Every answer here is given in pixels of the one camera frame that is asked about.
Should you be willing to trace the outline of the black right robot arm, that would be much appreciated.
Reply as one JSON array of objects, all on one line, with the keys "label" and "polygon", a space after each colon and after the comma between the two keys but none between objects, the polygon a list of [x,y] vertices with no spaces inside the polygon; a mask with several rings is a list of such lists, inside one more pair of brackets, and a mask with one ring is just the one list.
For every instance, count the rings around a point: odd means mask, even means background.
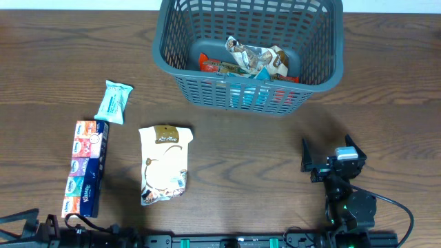
[{"label": "black right robot arm", "polygon": [[350,135],[345,136],[345,144],[326,163],[318,164],[302,140],[301,171],[311,174],[311,182],[325,186],[325,216],[331,222],[331,227],[314,238],[315,247],[371,246],[369,229],[375,225],[376,197],[350,183],[361,173],[367,156]]}]

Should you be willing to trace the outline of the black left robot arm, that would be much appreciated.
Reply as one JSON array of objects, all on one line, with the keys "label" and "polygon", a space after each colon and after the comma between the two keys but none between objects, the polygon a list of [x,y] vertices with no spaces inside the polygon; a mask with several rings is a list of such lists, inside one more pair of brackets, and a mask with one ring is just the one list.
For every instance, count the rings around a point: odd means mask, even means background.
[{"label": "black left robot arm", "polygon": [[124,247],[142,248],[143,241],[137,230],[129,227],[121,229],[118,225],[108,228],[98,227],[86,217],[76,214],[82,224],[69,225],[68,214],[65,227],[60,227],[55,215],[48,215],[44,223],[37,220],[38,209],[30,209],[1,218],[1,223],[24,220],[20,235],[1,230],[1,247],[4,248],[98,248]]}]

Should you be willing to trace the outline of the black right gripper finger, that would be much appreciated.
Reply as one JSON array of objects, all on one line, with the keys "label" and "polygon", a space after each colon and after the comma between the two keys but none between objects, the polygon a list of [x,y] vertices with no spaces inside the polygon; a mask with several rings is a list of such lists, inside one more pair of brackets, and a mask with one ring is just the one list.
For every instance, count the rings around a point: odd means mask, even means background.
[{"label": "black right gripper finger", "polygon": [[366,159],[367,155],[355,144],[350,135],[345,135],[345,144],[347,147],[353,147],[358,154],[359,159]]},{"label": "black right gripper finger", "polygon": [[313,160],[311,154],[309,153],[309,148],[307,141],[302,139],[302,162],[301,162],[301,172],[310,172],[314,168]]}]

